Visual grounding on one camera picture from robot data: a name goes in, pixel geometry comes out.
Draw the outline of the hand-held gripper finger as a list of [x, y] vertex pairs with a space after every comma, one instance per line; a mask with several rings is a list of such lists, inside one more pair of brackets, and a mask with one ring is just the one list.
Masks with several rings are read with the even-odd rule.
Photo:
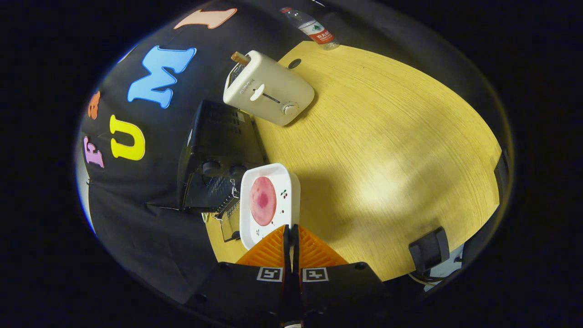
[[302, 326], [377, 326], [387, 319], [391, 293], [371, 266], [349, 263], [301, 226], [291, 235]]
[[290, 229], [269, 233], [236, 263], [220, 262], [185, 307], [214, 325], [279, 325]]

